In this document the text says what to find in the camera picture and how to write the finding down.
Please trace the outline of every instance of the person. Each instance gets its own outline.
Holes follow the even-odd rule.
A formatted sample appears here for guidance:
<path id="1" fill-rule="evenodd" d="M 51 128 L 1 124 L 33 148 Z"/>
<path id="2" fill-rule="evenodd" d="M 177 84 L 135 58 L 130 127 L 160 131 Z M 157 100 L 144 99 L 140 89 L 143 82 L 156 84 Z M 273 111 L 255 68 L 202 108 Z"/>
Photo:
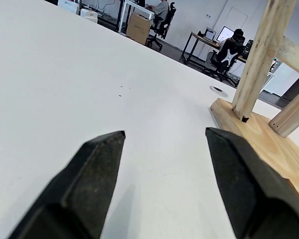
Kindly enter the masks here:
<path id="1" fill-rule="evenodd" d="M 146 7 L 146 9 L 153 11 L 156 16 L 162 18 L 158 22 L 158 26 L 166 19 L 168 10 L 169 10 L 169 5 L 167 0 L 161 0 L 161 3 L 158 4 L 157 6 L 149 5 Z"/>
<path id="2" fill-rule="evenodd" d="M 237 38 L 239 38 L 239 37 L 241 37 L 241 36 L 243 36 L 243 35 L 244 35 L 244 32 L 243 32 L 242 29 L 236 29 L 236 30 L 234 31 L 234 35 L 233 35 L 232 37 L 229 37 L 229 38 L 227 38 L 226 40 L 223 40 L 223 41 L 219 44 L 219 46 L 220 46 L 219 51 L 221 51 L 221 49 L 223 49 L 223 46 L 224 46 L 224 44 L 225 44 L 225 42 L 226 42 L 227 40 L 230 40 L 230 39 L 236 40 Z"/>

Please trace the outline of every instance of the plywood base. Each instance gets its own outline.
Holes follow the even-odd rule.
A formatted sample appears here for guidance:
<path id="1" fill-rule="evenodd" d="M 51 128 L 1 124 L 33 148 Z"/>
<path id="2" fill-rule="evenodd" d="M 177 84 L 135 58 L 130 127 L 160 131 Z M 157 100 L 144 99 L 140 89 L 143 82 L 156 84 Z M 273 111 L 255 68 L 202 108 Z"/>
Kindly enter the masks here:
<path id="1" fill-rule="evenodd" d="M 231 103 L 216 100 L 211 110 L 221 129 L 233 132 L 253 147 L 258 156 L 287 178 L 299 193 L 299 148 L 291 139 L 276 134 L 268 125 L 269 119 L 252 113 L 248 122 L 241 122 Z"/>

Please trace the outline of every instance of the wooden post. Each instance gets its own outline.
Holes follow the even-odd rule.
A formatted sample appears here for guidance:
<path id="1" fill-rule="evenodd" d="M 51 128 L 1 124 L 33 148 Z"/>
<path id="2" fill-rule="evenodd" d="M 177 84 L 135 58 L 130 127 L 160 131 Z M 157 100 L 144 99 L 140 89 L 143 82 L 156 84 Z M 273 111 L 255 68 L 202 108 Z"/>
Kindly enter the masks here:
<path id="1" fill-rule="evenodd" d="M 269 122 L 269 126 L 282 137 L 299 127 L 299 94 Z"/>
<path id="2" fill-rule="evenodd" d="M 277 58 L 299 72 L 299 47 L 286 37 L 278 48 Z"/>
<path id="3" fill-rule="evenodd" d="M 233 101 L 233 110 L 243 122 L 250 117 L 295 4 L 296 0 L 268 0 Z"/>

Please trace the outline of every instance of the office desk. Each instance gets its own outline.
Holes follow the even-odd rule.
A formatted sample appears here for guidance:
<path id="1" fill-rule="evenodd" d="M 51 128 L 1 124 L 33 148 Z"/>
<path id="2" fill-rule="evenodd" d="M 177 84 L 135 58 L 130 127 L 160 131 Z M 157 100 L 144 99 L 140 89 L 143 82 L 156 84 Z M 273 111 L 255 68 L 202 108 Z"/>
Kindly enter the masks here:
<path id="1" fill-rule="evenodd" d="M 190 40 L 191 40 L 192 37 L 195 37 L 196 40 L 195 40 L 195 43 L 194 43 L 194 45 L 193 45 L 193 47 L 192 47 L 192 49 L 191 49 L 191 52 L 190 52 L 189 56 L 186 58 L 186 57 L 185 57 L 185 52 L 186 52 L 186 49 L 187 49 L 188 44 L 189 44 L 189 42 L 190 42 Z M 218 43 L 214 43 L 213 41 L 209 40 L 208 38 L 198 36 L 196 33 L 191 32 L 190 35 L 189 35 L 188 41 L 187 41 L 187 43 L 186 43 L 186 45 L 185 45 L 185 48 L 184 48 L 184 50 L 183 50 L 183 52 L 182 52 L 182 54 L 181 54 L 181 57 L 184 58 L 184 60 L 185 60 L 185 64 L 186 64 L 186 65 L 187 65 L 189 62 L 193 62 L 193 63 L 195 63 L 196 65 L 199 65 L 199 66 L 204 67 L 202 64 L 200 64 L 200 63 L 198 63 L 198 62 L 196 62 L 196 61 L 194 61 L 194 60 L 191 59 L 191 57 L 192 57 L 192 55 L 193 55 L 193 52 L 194 52 L 194 50 L 195 50 L 195 48 L 196 48 L 196 46 L 197 46 L 197 44 L 198 44 L 199 41 L 201 41 L 201 42 L 203 42 L 203 43 L 205 43 L 205 44 L 207 44 L 207 45 L 209 45 L 209 46 L 215 48 L 216 50 L 219 50 L 219 49 L 220 49 L 220 46 L 218 45 Z M 241 61 L 241 62 L 243 62 L 243 63 L 246 63 L 246 62 L 247 62 L 247 60 L 244 59 L 242 56 L 239 56 L 239 57 L 238 57 L 238 60 Z"/>
<path id="2" fill-rule="evenodd" d="M 150 10 L 147 10 L 145 7 L 142 7 L 138 4 L 136 4 L 135 2 L 133 1 L 130 1 L 130 0 L 125 0 L 124 1 L 124 5 L 123 5 L 123 11 L 122 11 L 122 15 L 121 15 L 121 20 L 120 20 L 120 27 L 119 27 L 119 31 L 118 33 L 121 33 L 122 31 L 122 26 L 123 26 L 123 21 L 124 21 L 124 16 L 125 16 L 125 11 L 126 11 L 126 7 L 127 6 L 130 6 L 130 7 L 133 7 L 133 8 L 136 8 L 144 13 L 146 13 L 148 15 L 148 19 L 149 20 L 152 20 L 154 18 L 154 15 L 155 13 L 150 11 Z"/>
<path id="3" fill-rule="evenodd" d="M 235 238 L 205 137 L 209 86 L 229 101 L 233 88 L 47 2 L 0 9 L 0 239 L 83 142 L 116 130 L 126 140 L 102 239 Z M 299 146 L 299 128 L 291 138 Z"/>

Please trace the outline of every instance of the wooden plank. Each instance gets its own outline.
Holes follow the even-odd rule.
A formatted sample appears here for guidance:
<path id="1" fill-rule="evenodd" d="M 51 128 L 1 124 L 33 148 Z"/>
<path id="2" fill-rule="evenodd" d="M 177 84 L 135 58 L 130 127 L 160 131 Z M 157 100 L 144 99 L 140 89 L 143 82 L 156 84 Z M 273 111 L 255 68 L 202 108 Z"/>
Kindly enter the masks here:
<path id="1" fill-rule="evenodd" d="M 268 0 L 233 101 L 235 114 L 244 122 L 253 110 L 295 4 L 296 0 Z"/>
<path id="2" fill-rule="evenodd" d="M 299 47 L 284 37 L 278 48 L 277 58 L 299 72 Z"/>
<path id="3" fill-rule="evenodd" d="M 211 110 L 221 129 L 244 137 L 258 156 L 287 178 L 299 193 L 299 148 L 289 138 L 276 134 L 268 125 L 269 119 L 256 113 L 248 123 L 241 122 L 231 103 L 218 99 Z"/>
<path id="4" fill-rule="evenodd" d="M 269 122 L 269 126 L 282 137 L 299 127 L 299 94 Z"/>

